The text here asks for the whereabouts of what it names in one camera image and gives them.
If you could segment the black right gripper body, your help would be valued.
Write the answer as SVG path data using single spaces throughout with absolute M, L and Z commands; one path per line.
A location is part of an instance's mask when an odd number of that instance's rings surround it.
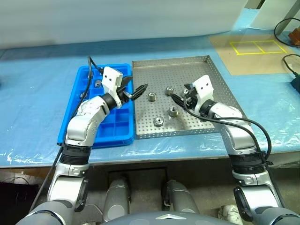
M 187 109 L 194 110 L 197 105 L 197 91 L 196 88 L 192 86 L 192 89 L 188 90 L 188 93 L 185 95 L 187 98 Z

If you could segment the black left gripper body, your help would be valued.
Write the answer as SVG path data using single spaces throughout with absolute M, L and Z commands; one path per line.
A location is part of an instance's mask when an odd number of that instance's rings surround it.
M 132 97 L 132 94 L 126 91 L 128 83 L 129 81 L 122 81 L 121 86 L 117 88 L 117 94 L 122 103 L 127 103 Z

